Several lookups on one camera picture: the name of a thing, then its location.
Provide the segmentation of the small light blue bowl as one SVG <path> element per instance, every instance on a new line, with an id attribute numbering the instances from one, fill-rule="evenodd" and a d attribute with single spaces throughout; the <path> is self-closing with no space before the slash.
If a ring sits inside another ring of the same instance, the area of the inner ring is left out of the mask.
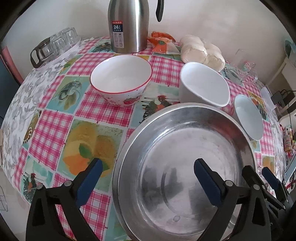
<path id="1" fill-rule="evenodd" d="M 259 110 L 252 100 L 245 95 L 237 95 L 234 98 L 233 117 L 240 123 L 247 135 L 255 141 L 263 136 L 263 120 Z"/>

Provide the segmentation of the white ceramic bowl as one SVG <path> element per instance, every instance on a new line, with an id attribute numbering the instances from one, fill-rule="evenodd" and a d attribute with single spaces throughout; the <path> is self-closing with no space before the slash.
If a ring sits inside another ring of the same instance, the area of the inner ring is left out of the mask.
<path id="1" fill-rule="evenodd" d="M 179 100 L 181 103 L 196 102 L 222 108 L 230 101 L 229 85 L 210 67 L 189 62 L 180 71 Z"/>

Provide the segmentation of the smartphone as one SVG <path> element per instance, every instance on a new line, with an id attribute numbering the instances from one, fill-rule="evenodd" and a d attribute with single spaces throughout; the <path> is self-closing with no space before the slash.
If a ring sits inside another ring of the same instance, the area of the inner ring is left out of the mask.
<path id="1" fill-rule="evenodd" d="M 286 183 L 288 183 L 288 181 L 290 180 L 291 176 L 295 171 L 295 168 L 296 168 L 295 159 L 296 159 L 296 156 L 294 155 L 285 169 L 284 179 Z"/>

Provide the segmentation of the colourful snack package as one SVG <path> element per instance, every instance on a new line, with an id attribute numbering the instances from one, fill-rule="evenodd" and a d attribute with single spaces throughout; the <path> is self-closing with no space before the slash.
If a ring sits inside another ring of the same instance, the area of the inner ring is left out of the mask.
<path id="1" fill-rule="evenodd" d="M 290 126 L 286 126 L 283 130 L 283 146 L 285 152 L 292 150 L 292 128 Z"/>

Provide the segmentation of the black charger plug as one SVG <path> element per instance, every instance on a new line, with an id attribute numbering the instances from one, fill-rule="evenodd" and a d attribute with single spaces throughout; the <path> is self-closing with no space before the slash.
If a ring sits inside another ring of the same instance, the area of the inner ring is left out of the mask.
<path id="1" fill-rule="evenodd" d="M 285 102 L 283 100 L 283 95 L 280 91 L 277 91 L 275 94 L 271 96 L 271 101 L 274 105 L 279 104 L 281 106 L 285 106 Z"/>

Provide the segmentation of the white power strip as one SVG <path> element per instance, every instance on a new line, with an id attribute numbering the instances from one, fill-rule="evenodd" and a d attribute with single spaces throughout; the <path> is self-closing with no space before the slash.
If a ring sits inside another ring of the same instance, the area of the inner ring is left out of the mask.
<path id="1" fill-rule="evenodd" d="M 266 87 L 263 87 L 260 90 L 260 94 L 262 99 L 264 100 L 265 104 L 268 106 L 270 110 L 274 110 L 276 108 L 276 105 L 271 100 L 271 95 Z"/>

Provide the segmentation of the clear glass mug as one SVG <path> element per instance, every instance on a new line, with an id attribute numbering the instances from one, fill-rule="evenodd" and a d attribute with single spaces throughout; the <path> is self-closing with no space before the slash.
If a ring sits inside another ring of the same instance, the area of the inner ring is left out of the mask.
<path id="1" fill-rule="evenodd" d="M 225 65 L 222 73 L 236 84 L 255 84 L 258 80 L 255 65 L 245 50 L 238 49 L 232 61 Z"/>

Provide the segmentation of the strawberry pattern ceramic bowl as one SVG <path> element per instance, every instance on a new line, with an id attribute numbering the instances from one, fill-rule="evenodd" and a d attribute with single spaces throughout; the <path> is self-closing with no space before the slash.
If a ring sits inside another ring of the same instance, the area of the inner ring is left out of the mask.
<path id="1" fill-rule="evenodd" d="M 99 63 L 90 84 L 110 104 L 126 107 L 142 97 L 152 77 L 151 64 L 140 56 L 118 55 Z"/>

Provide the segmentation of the bag of white buns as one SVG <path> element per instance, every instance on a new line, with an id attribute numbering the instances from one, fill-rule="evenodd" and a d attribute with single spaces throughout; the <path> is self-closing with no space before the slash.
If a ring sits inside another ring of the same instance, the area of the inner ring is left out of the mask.
<path id="1" fill-rule="evenodd" d="M 184 63 L 197 62 L 206 65 L 216 72 L 225 67 L 221 50 L 210 42 L 194 35 L 185 35 L 180 39 L 181 60 Z"/>

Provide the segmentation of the upturned drinking glass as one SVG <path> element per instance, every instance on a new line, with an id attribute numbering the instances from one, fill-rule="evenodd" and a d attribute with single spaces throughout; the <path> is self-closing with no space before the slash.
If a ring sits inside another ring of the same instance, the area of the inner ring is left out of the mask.
<path id="1" fill-rule="evenodd" d="M 62 36 L 66 43 L 71 47 L 76 45 L 81 40 L 80 36 L 78 36 L 76 29 L 74 27 L 69 27 L 61 30 L 59 32 L 59 35 Z"/>

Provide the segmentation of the orange snack packet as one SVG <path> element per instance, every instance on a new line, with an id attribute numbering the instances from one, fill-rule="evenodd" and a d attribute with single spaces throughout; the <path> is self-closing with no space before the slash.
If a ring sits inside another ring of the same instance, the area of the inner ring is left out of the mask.
<path id="1" fill-rule="evenodd" d="M 175 45 L 175 39 L 167 33 L 153 31 L 148 41 L 152 44 L 152 52 L 173 55 L 180 54 L 180 51 Z"/>

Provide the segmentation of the stainless steel thermos jug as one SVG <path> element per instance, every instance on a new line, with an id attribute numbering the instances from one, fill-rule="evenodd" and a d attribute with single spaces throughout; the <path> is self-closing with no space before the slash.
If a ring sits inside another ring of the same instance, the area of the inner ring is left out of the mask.
<path id="1" fill-rule="evenodd" d="M 114 52 L 131 54 L 145 50 L 149 29 L 149 2 L 110 0 L 108 26 Z"/>

